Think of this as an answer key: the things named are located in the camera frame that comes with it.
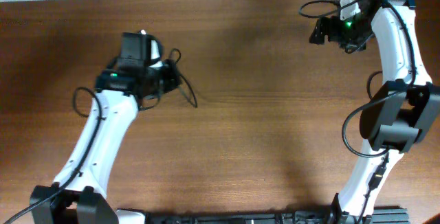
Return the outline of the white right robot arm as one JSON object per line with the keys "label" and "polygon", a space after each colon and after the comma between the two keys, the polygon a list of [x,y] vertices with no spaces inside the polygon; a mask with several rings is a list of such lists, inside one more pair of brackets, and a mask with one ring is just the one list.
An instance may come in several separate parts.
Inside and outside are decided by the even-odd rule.
{"label": "white right robot arm", "polygon": [[334,0],[335,10],[318,15],[310,42],[335,41],[346,53],[376,38],[382,86],[354,110],[362,147],[357,163],[326,214],[297,212],[297,223],[407,223],[400,207],[375,207],[397,162],[427,135],[439,116],[439,88],[421,59],[414,0]]}

